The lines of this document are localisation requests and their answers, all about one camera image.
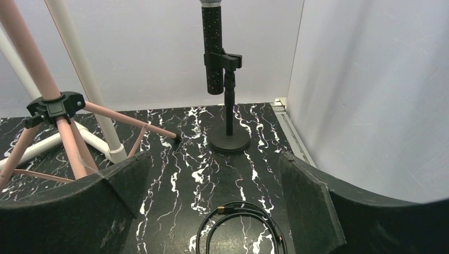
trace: microphone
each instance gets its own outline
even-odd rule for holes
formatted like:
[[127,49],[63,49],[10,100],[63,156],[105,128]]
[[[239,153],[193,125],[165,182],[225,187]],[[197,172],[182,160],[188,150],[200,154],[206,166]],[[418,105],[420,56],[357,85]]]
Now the microphone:
[[[204,53],[223,54],[221,38],[221,0],[200,0],[203,13]],[[224,92],[223,69],[206,66],[208,93]]]

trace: white wall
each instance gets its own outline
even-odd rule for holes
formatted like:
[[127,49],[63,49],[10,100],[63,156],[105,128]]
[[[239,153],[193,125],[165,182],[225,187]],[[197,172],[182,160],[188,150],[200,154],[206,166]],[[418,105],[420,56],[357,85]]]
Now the white wall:
[[386,196],[449,196],[449,2],[305,1],[288,111],[318,167]]
[[[44,1],[16,1],[61,90],[82,91]],[[68,0],[79,35],[114,110],[223,103],[206,91],[198,0]],[[224,0],[223,47],[243,55],[238,103],[288,92],[302,1]],[[29,97],[0,54],[0,117],[25,116]]]

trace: tripod hub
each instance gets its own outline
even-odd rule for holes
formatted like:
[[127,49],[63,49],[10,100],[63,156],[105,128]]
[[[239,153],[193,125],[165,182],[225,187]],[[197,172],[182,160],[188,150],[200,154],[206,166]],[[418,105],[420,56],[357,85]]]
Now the tripod hub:
[[25,120],[25,128],[35,127],[42,122],[56,126],[56,119],[60,116],[70,124],[70,119],[85,106],[83,95],[77,92],[61,92],[61,96],[56,99],[39,97],[26,107],[32,117]]

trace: black plastic bracket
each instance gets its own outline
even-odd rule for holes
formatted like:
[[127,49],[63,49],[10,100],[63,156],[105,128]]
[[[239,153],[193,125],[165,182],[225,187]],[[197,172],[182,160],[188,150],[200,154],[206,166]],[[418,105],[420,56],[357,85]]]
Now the black plastic bracket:
[[226,71],[236,71],[241,68],[242,56],[228,54],[223,49],[222,54],[206,53],[204,54],[204,65],[209,68],[222,68]]
[[35,127],[42,122],[56,126],[56,118],[60,116],[71,123],[70,119],[85,106],[83,95],[77,92],[61,92],[60,97],[49,100],[39,97],[26,107],[32,117],[25,120],[25,128]]

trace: tripod stand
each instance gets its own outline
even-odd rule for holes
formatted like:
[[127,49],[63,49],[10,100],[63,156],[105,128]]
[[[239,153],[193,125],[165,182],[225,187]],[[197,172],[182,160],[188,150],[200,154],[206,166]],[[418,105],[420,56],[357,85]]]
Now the tripod stand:
[[[30,74],[28,73],[28,70],[26,69],[25,65],[22,63],[22,60],[20,59],[19,55],[16,53],[14,46],[10,43],[8,36],[5,34],[3,29],[0,29],[0,51],[5,56],[6,60],[10,63],[12,69],[16,73],[19,80],[22,82],[24,88],[30,95],[31,99],[37,99],[41,97],[41,93],[39,92],[38,88],[36,87],[36,84],[34,83],[33,79],[31,78]],[[112,121],[110,123],[110,126],[112,127],[112,131],[108,134],[105,134],[108,130],[107,125],[103,124],[103,126],[106,125],[105,128],[102,128],[102,124],[99,122],[100,128],[105,136],[105,140],[107,142],[103,141],[102,139],[98,138],[94,134],[90,133],[89,130],[80,125],[79,123],[75,122],[76,126],[79,129],[79,132],[81,133],[81,136],[83,139],[90,144],[92,147],[100,151],[102,154],[106,156],[106,158],[111,161],[114,164],[119,163],[120,161],[126,159],[127,154],[124,150],[124,146],[120,143],[119,138],[117,137],[117,133],[115,132],[115,128],[112,125]],[[25,150],[25,153],[23,154],[19,164],[26,162],[30,160],[31,158],[53,148],[54,146],[61,143],[61,136],[59,133],[53,134],[50,137],[47,137],[36,144],[33,144],[32,146],[28,147]],[[3,169],[3,167],[6,164],[6,161],[8,158],[5,158],[3,160],[0,160],[0,171]]]
[[[42,122],[54,124],[57,127],[75,179],[82,178],[97,171],[98,168],[95,161],[72,119],[76,112],[81,109],[140,127],[141,135],[139,135],[138,140],[135,142],[128,156],[133,155],[143,137],[143,133],[147,130],[167,136],[177,142],[181,140],[181,136],[178,134],[86,102],[79,93],[61,93],[13,0],[0,1],[0,22],[19,56],[22,58],[24,65],[29,70],[39,92],[42,94],[42,97],[35,99],[27,106],[32,117],[26,120],[25,129],[20,135],[3,170],[0,172],[0,189],[5,187],[12,173],[14,173],[21,157]],[[34,176],[61,182],[71,181],[70,179],[41,173],[35,173]]]

